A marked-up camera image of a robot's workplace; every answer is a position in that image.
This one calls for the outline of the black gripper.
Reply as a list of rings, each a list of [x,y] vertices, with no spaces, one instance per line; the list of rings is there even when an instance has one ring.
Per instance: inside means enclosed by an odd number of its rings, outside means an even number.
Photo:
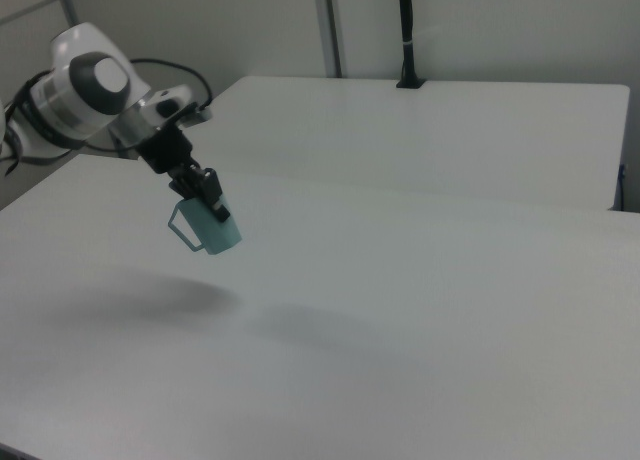
[[[217,172],[199,168],[200,164],[192,157],[193,145],[179,127],[170,125],[158,131],[138,144],[135,151],[156,174],[168,174],[169,187],[183,199],[195,196],[219,223],[230,218]]]

